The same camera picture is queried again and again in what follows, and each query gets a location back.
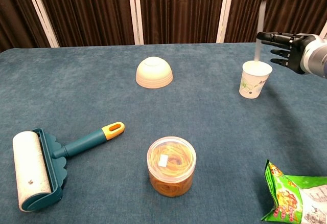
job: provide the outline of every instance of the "paper cup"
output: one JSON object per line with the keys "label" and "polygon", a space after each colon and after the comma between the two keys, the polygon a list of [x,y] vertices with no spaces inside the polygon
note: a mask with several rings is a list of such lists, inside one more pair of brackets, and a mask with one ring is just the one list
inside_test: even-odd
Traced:
{"label": "paper cup", "polygon": [[248,61],[243,64],[243,73],[240,84],[240,94],[248,99],[259,96],[266,83],[272,67],[261,61]]}

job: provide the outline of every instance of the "lint roller handle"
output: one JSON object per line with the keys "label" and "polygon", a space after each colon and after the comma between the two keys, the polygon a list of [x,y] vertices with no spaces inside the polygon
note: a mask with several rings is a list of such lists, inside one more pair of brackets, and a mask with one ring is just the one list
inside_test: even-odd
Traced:
{"label": "lint roller handle", "polygon": [[121,122],[109,124],[54,151],[52,158],[74,156],[120,135],[124,130],[125,125]]}

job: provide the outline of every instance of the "white label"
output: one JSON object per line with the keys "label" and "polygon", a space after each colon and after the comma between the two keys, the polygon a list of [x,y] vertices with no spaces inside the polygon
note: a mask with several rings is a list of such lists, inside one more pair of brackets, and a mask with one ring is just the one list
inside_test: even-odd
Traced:
{"label": "white label", "polygon": [[158,165],[161,167],[167,166],[168,155],[161,154]]}

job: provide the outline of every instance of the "robotic hand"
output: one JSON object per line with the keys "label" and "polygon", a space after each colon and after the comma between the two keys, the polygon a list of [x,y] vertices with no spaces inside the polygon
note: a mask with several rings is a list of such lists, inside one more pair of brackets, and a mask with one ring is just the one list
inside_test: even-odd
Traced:
{"label": "robotic hand", "polygon": [[285,50],[271,50],[272,54],[285,59],[270,61],[295,71],[298,74],[312,73],[327,78],[327,40],[313,34],[289,34],[258,32],[257,39],[263,44]]}

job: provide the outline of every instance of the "chip bag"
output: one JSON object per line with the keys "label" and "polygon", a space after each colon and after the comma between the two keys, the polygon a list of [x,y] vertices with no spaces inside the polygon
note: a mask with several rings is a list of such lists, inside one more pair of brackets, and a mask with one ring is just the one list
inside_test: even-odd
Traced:
{"label": "chip bag", "polygon": [[265,178],[274,207],[262,220],[327,223],[327,177],[285,175],[268,160]]}

